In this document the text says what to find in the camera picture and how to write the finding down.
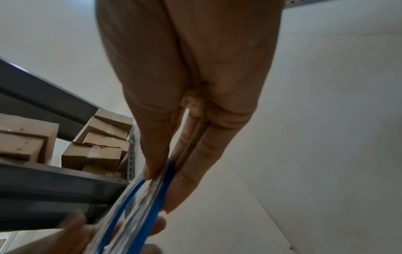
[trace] metal shelf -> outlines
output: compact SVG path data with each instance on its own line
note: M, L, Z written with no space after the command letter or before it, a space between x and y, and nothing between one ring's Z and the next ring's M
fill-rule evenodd
M73 169L0 158L0 231L56 228L80 210L95 223L126 188L117 180Z

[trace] cardboard box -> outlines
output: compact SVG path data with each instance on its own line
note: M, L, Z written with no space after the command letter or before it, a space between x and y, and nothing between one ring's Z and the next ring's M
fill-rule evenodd
M83 143L96 146L121 147L121 160L124 158L124 156L127 154L129 150L128 141L108 137L95 132L89 132L85 137Z
M73 142L77 144L82 144L84 142L85 137L89 132L95 132L98 134L103 134L106 136L114 137L117 139L127 140L127 136L129 134L128 131L123 129L119 129L116 126L105 123L95 117L92 117L84 128L80 131L80 133L75 137Z
M131 128L133 127L133 124L134 124L134 118L131 118L131 117L128 117L125 115L119 115L119 114L104 110L102 108L98 109L98 111L95 114L95 117L97 119L102 120L103 122L107 122L113 126L126 130L128 132L131 131Z
M88 163L116 171L120 162L121 148L89 146L70 143L62 154L62 167L82 170Z
M103 175L103 176L107 176L107 177L113 177L116 179L123 178L122 174L120 172L110 171L110 170L107 170L100 166L93 165L93 164L86 164L82 171L88 172L88 173L93 173L93 174L99 174L99 175Z
M44 139L0 133L0 156L37 162Z
M59 124L15 115L0 114L0 132L41 138L44 140L38 162L50 165L53 157Z

